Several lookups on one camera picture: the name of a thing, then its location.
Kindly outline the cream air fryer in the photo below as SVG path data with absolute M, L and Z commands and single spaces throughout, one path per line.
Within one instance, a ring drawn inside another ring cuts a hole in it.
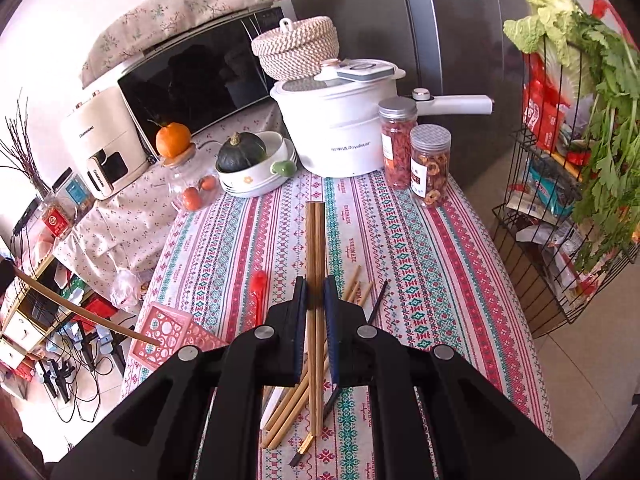
M 118 87 L 76 105 L 67 116 L 63 143 L 78 176 L 97 200 L 120 192 L 150 166 Z

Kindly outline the woven lidded basket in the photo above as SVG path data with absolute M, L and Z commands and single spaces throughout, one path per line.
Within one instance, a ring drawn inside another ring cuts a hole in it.
M 338 58 L 340 42 L 328 16 L 282 18 L 277 28 L 252 40 L 252 51 L 272 79 L 299 80 L 318 75 L 324 61 Z

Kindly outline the red plastic spoon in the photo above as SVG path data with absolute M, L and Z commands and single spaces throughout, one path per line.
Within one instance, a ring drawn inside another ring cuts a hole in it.
M 250 305 L 253 307 L 255 327 L 262 325 L 265 319 L 267 284 L 268 275 L 264 270 L 257 270 L 250 276 Z

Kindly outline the dried twig branches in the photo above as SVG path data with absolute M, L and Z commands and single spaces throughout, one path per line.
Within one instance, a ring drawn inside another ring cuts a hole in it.
M 32 144 L 28 136 L 28 99 L 19 93 L 15 99 L 14 116 L 4 118 L 8 138 L 1 140 L 2 169 L 17 171 L 32 185 L 40 200 L 44 200 L 51 188 L 43 181 L 36 165 Z

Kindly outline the dark green squash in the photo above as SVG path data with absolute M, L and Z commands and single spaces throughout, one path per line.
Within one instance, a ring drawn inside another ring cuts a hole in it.
M 219 172 L 231 174 L 256 166 L 267 157 L 264 141 L 251 132 L 236 132 L 221 145 L 216 167 Z

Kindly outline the glass jar with tomatoes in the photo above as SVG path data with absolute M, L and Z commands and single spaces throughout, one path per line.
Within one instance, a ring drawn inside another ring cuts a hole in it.
M 220 184 L 215 156 L 194 143 L 180 155 L 162 160 L 171 205 L 179 212 L 195 212 L 213 203 Z

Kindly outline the patterned striped tablecloth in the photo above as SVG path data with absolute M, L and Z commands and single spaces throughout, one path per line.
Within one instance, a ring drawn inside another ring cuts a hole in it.
M 338 290 L 373 283 L 364 305 L 375 324 L 402 344 L 427 350 L 448 344 L 475 366 L 544 432 L 552 418 L 534 338 L 498 250 L 462 189 L 447 186 L 445 203 L 423 209 L 394 191 L 380 172 L 345 179 L 299 171 L 291 233 L 279 233 L 268 275 L 268 302 L 292 296 L 306 272 L 306 203 L 326 206 L 326 272 Z M 191 312 L 223 341 L 254 323 L 242 310 Z

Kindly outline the white electric cooking pot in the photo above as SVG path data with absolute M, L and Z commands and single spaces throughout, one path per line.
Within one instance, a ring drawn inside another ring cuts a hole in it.
M 270 90 L 306 170 L 349 178 L 383 167 L 378 103 L 398 97 L 406 72 L 375 58 L 321 63 L 320 73 L 279 81 Z

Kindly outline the short jar dried slices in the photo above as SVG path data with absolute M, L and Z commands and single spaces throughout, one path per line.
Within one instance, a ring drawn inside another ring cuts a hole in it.
M 440 125 L 423 124 L 410 132 L 410 188 L 423 207 L 440 205 L 446 196 L 451 133 Z

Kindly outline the tall jar red dried fruit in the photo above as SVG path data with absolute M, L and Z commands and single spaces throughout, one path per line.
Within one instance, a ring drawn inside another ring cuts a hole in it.
M 411 181 L 411 130 L 418 123 L 413 99 L 394 96 L 378 103 L 384 174 L 392 188 L 406 190 Z

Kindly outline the white plastic spoon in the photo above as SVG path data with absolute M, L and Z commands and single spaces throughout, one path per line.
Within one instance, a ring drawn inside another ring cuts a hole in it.
M 271 418 L 272 414 L 276 410 L 278 404 L 280 403 L 280 399 L 282 394 L 285 392 L 284 387 L 272 387 L 267 398 L 267 401 L 264 405 L 264 409 L 262 410 L 262 418 L 260 419 L 259 428 L 264 430 Z

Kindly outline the orange tangerine on jar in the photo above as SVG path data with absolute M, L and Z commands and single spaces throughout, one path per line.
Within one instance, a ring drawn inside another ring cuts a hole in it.
M 161 158 L 175 158 L 190 146 L 191 131 L 187 126 L 178 122 L 161 124 L 153 119 L 149 122 L 158 128 L 155 147 Z

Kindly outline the bamboo chopsticks pair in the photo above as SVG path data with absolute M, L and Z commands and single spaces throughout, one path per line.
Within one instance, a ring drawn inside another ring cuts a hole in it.
M 372 287 L 372 282 L 368 284 L 357 282 L 354 289 L 352 290 L 352 293 L 349 296 L 349 301 L 352 304 L 358 304 L 358 306 L 363 308 L 370 297 Z

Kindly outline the pink plastic utensil basket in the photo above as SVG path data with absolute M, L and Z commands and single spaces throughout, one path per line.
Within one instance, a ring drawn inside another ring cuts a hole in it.
M 188 312 L 162 306 L 152 302 L 143 318 L 141 333 L 160 342 L 153 346 L 136 340 L 130 349 L 130 356 L 140 365 L 150 370 L 165 363 L 183 346 L 193 346 L 201 351 L 214 350 L 227 343 L 194 321 Z

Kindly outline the floral side table cloth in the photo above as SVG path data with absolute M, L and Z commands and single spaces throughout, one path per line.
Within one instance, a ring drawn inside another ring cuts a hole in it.
M 219 193 L 200 211 L 178 212 L 163 168 L 153 166 L 95 202 L 53 253 L 103 298 L 126 269 L 149 282 L 151 301 L 204 314 L 242 310 L 250 268 L 272 266 L 277 235 L 291 233 L 295 185 L 284 180 L 252 198 Z

